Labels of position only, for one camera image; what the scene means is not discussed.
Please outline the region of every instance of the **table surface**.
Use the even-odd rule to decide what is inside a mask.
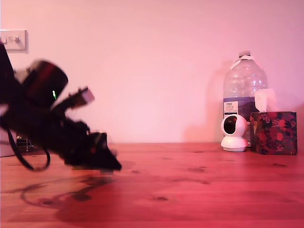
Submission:
[[[303,228],[304,156],[120,144],[114,174],[1,158],[2,228]],[[42,165],[44,155],[26,156]]]

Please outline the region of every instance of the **water bottle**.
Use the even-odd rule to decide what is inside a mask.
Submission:
[[[267,76],[251,57],[250,51],[240,52],[238,60],[230,67],[224,80],[224,118],[239,114],[250,125],[250,114],[258,112],[255,92],[268,88]],[[244,135],[250,146],[250,131]]]

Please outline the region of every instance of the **tissue box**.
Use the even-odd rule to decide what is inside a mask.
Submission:
[[[297,155],[296,112],[251,113],[251,150],[259,154]]]

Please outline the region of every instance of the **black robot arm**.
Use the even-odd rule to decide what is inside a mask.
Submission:
[[[0,44],[0,61],[0,104],[6,106],[0,127],[8,132],[12,149],[25,167],[36,171],[20,155],[10,131],[43,148],[48,158],[46,167],[51,150],[67,165],[111,171],[122,168],[108,148],[106,133],[92,133],[86,123],[74,122],[65,115],[68,108],[78,108],[94,100],[88,88],[79,89],[52,108],[68,83],[60,68],[48,61],[36,61],[17,79],[3,44]]]

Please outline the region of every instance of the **light switch plate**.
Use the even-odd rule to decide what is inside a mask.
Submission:
[[[7,51],[23,51],[26,49],[25,30],[1,30],[0,38]]]

